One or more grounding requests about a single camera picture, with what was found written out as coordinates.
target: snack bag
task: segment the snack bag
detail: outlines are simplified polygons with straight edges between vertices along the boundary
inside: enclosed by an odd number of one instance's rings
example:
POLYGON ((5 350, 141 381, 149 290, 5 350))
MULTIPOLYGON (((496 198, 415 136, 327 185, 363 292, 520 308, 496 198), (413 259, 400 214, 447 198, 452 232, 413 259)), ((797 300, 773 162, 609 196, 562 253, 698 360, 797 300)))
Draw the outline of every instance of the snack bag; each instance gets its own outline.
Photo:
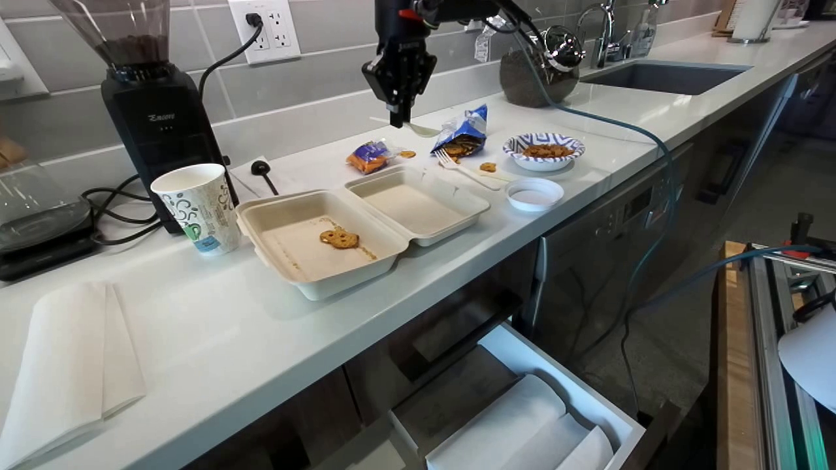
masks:
POLYGON ((486 146, 486 120, 489 107, 481 104, 475 110, 468 110, 462 120, 455 123, 455 128, 436 141, 431 154, 447 154, 452 159, 473 157, 486 146))
POLYGON ((368 172, 376 172, 376 170, 381 170, 381 167, 389 165, 389 162, 387 162, 387 154, 389 154, 387 144, 381 144, 381 141, 366 141, 366 144, 358 146, 345 162, 347 162, 353 170, 368 175, 368 172))

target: open drawer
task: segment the open drawer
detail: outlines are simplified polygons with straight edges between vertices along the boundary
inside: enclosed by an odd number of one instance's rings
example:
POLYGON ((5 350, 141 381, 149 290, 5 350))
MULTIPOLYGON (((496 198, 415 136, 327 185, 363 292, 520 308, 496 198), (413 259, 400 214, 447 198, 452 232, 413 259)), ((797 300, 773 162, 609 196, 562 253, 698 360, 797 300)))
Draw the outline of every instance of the open drawer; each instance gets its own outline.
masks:
POLYGON ((324 467, 622 467, 640 436, 643 426, 630 415, 554 363, 509 324, 499 324, 324 467), (541 389, 554 394, 546 402, 562 402, 562 410, 530 407, 528 402, 507 405, 507 397, 530 394, 530 379, 538 379, 541 389), (528 418, 543 428, 541 436, 528 436, 528 418), (590 436, 609 449, 603 460, 590 436))

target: sink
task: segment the sink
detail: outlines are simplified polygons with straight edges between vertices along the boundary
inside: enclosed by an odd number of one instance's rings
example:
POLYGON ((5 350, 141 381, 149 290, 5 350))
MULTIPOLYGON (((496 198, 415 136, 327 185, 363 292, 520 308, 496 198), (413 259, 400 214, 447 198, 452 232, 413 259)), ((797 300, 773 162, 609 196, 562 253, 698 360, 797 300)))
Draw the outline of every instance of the sink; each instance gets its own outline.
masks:
POLYGON ((651 89, 666 94, 703 94, 747 68, 739 65, 700 65, 700 63, 622 63, 598 73, 583 76, 585 84, 651 89))

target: white countertop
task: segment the white countertop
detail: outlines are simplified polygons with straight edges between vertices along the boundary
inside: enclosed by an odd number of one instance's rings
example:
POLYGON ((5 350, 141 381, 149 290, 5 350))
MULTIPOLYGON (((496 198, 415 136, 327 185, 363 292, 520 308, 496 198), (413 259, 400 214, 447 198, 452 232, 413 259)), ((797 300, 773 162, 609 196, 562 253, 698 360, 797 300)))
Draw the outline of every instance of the white countertop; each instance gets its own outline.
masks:
MULTIPOLYGON (((750 47, 708 34, 690 37, 656 47, 651 57, 750 65, 750 71, 700 97, 577 84, 567 104, 622 118, 679 146, 833 44, 833 24, 776 31, 768 44, 750 47)), ((321 303, 308 303, 282 285, 251 248, 206 264, 185 240, 165 232, 131 251, 110 251, 0 287, 0 423, 34 300, 65 282, 110 279, 120 285, 149 394, 47 467, 183 467, 658 159, 645 136, 559 110, 523 110, 504 97, 434 112, 418 123, 439 128, 475 104, 489 104, 489 159, 502 162, 502 141, 525 131, 559 131, 585 144, 583 159, 567 172, 549 175, 567 188, 556 209, 543 217, 517 214, 502 191, 449 172, 491 198, 491 212, 442 245, 410 248, 387 277, 321 303)), ((274 159, 272 175, 282 193, 334 188, 355 178, 342 159, 368 138, 387 138, 421 154, 431 146, 431 138, 410 131, 381 128, 274 159)), ((431 159, 418 157, 405 165, 431 165, 431 159)), ((504 162, 499 167, 509 178, 523 175, 504 162)))

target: floor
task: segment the floor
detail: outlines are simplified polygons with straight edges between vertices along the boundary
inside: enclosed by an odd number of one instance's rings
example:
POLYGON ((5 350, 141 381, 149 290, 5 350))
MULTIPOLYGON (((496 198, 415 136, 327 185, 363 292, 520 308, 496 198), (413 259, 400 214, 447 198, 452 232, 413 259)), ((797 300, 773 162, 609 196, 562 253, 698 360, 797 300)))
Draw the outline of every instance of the floor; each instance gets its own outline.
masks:
MULTIPOLYGON (((721 240, 786 245, 789 225, 799 212, 815 217, 810 235, 836 240, 831 188, 836 188, 836 141, 776 133, 732 206, 729 230, 698 253, 692 266, 713 266, 721 240)), ((692 266, 674 272, 669 287, 690 279, 692 266)), ((666 303, 637 311, 624 342, 630 368, 622 355, 624 326, 619 326, 588 358, 572 360, 572 371, 632 415, 653 415, 671 402, 684 418, 708 381, 711 292, 713 277, 703 277, 666 303)))

